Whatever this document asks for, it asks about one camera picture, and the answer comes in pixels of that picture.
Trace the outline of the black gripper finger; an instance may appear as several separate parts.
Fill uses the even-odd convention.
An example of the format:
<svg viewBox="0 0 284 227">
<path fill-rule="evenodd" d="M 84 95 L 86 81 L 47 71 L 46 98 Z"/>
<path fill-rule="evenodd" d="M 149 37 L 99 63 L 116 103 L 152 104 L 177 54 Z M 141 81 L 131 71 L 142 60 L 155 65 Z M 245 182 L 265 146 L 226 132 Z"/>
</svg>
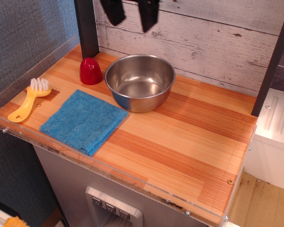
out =
<svg viewBox="0 0 284 227">
<path fill-rule="evenodd" d="M 125 19 L 121 0 L 101 0 L 100 2 L 112 25 L 119 25 Z"/>
<path fill-rule="evenodd" d="M 148 32 L 158 21 L 159 0 L 138 0 L 143 32 Z"/>
</svg>

